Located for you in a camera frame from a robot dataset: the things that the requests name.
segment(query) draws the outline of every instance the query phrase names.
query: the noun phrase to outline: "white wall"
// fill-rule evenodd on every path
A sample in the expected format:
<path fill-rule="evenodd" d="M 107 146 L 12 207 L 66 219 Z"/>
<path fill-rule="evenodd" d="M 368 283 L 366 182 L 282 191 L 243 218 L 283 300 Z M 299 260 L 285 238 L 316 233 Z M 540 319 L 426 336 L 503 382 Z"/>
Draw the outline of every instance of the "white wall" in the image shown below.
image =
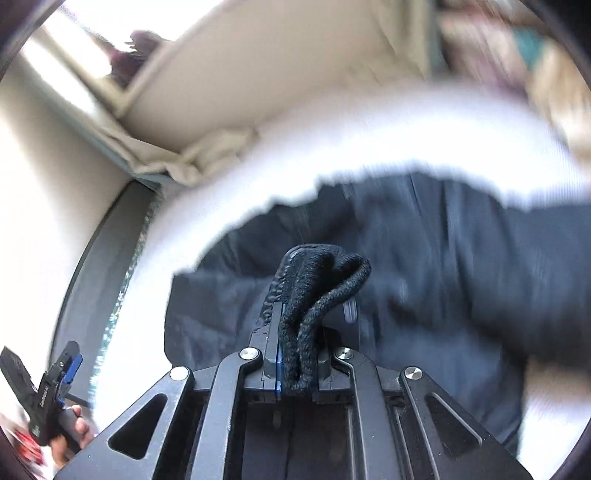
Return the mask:
<path fill-rule="evenodd" d="M 38 384 L 74 269 L 129 181 L 64 123 L 17 66 L 0 82 L 0 348 Z M 0 378 L 0 412 L 15 399 Z"/>

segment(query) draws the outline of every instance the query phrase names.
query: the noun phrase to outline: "human hand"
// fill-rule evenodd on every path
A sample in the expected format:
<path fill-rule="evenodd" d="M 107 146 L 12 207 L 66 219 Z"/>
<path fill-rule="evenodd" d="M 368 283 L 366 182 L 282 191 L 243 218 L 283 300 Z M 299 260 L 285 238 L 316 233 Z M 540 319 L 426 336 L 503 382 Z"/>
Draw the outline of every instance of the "human hand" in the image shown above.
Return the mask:
<path fill-rule="evenodd" d="M 78 433 L 80 433 L 83 437 L 79 442 L 80 448 L 83 449 L 90 441 L 96 436 L 95 433 L 88 425 L 88 422 L 82 418 L 82 408 L 79 405 L 74 405 L 72 410 L 78 417 L 76 419 L 76 423 L 74 424 L 74 428 Z M 62 468 L 69 460 L 68 458 L 68 443 L 66 438 L 63 435 L 57 436 L 52 439 L 49 443 L 51 446 L 51 456 L 53 457 L 53 461 L 56 463 L 58 468 Z"/>

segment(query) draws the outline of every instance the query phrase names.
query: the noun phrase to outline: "black metal bracket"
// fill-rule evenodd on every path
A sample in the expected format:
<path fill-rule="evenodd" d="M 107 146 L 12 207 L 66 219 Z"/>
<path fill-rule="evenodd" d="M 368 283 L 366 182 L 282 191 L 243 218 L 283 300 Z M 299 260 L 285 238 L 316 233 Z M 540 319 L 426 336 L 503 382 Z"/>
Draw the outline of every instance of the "black metal bracket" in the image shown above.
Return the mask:
<path fill-rule="evenodd" d="M 240 479 L 248 404 L 284 401 L 282 308 L 275 303 L 269 324 L 218 366 L 173 368 L 56 478 Z M 346 407 L 351 480 L 531 480 L 421 369 L 376 367 L 362 353 L 328 342 L 318 369 L 312 402 Z"/>

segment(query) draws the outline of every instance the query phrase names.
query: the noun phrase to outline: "red object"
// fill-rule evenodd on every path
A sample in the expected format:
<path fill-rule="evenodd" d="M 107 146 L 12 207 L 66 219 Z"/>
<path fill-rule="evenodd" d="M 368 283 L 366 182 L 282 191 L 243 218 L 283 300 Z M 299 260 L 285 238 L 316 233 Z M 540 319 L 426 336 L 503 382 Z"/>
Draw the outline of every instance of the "red object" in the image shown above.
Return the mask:
<path fill-rule="evenodd" d="M 14 430 L 13 434 L 16 439 L 14 449 L 21 459 L 36 465 L 45 465 L 41 448 L 28 433 Z"/>

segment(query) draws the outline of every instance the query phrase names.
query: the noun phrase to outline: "silver screw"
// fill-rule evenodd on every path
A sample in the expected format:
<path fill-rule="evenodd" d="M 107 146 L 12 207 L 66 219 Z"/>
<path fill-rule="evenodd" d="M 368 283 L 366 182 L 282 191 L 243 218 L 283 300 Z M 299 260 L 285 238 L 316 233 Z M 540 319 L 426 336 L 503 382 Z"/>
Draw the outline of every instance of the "silver screw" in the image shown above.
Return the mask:
<path fill-rule="evenodd" d="M 180 382 L 189 376 L 189 369 L 186 367 L 174 367 L 170 371 L 170 378 L 174 381 Z"/>
<path fill-rule="evenodd" d="M 254 360 L 259 355 L 258 349 L 252 346 L 247 346 L 240 350 L 240 358 L 243 360 Z"/>
<path fill-rule="evenodd" d="M 419 367 L 407 367 L 404 376 L 410 380 L 418 380 L 423 376 L 423 371 Z"/>
<path fill-rule="evenodd" d="M 337 349 L 335 349 L 335 357 L 339 360 L 348 360 L 350 358 L 353 358 L 353 350 L 345 346 L 340 346 Z"/>

